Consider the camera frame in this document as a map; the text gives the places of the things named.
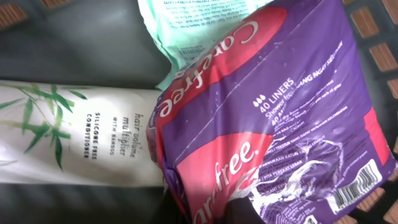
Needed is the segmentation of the purple Carefree liner pack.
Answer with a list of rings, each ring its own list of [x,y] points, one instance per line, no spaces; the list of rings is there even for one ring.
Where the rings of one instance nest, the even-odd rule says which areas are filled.
[[[147,127],[189,223],[333,223],[396,168],[334,0],[274,1],[176,74]]]

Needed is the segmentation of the mint green wipes pack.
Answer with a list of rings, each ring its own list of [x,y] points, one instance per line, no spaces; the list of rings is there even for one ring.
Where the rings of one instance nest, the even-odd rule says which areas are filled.
[[[256,9],[272,0],[138,0],[156,47],[171,63],[157,85],[165,90],[174,75]]]

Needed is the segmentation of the white bamboo conditioner tube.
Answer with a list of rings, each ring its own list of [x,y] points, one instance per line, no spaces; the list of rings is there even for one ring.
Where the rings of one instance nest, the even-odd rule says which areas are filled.
[[[146,126],[160,91],[1,82],[1,182],[160,187]]]

